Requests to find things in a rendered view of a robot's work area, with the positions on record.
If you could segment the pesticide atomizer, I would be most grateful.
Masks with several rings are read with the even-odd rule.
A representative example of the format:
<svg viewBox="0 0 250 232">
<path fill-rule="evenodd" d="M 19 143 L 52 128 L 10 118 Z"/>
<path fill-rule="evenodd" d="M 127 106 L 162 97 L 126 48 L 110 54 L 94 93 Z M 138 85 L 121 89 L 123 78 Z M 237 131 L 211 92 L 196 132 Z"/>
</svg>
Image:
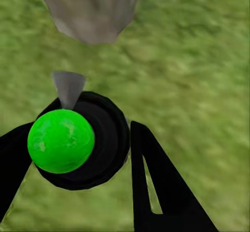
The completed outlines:
<svg viewBox="0 0 250 232">
<path fill-rule="evenodd" d="M 66 190 L 107 182 L 131 149 L 126 116 L 108 97 L 84 92 L 88 78 L 77 72 L 52 73 L 58 98 L 38 115 L 27 146 L 41 175 Z"/>
</svg>

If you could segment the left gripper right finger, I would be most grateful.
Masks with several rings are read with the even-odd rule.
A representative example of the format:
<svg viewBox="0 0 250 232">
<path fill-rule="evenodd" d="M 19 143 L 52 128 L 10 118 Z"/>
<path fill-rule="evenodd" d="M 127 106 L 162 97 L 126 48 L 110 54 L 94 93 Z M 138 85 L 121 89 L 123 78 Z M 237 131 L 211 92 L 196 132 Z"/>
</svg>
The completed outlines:
<svg viewBox="0 0 250 232">
<path fill-rule="evenodd" d="M 132 121 L 130 136 L 134 232 L 218 232 L 151 130 Z M 151 211 L 143 156 L 163 214 Z"/>
</svg>

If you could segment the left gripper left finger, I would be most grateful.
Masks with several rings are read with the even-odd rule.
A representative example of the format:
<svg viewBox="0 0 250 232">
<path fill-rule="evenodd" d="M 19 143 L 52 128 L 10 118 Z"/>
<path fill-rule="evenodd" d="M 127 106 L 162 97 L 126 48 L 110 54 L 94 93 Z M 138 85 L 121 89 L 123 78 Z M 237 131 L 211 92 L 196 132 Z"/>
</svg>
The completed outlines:
<svg viewBox="0 0 250 232">
<path fill-rule="evenodd" d="M 27 140 L 33 124 L 24 124 L 0 137 L 0 224 L 32 162 Z"/>
</svg>

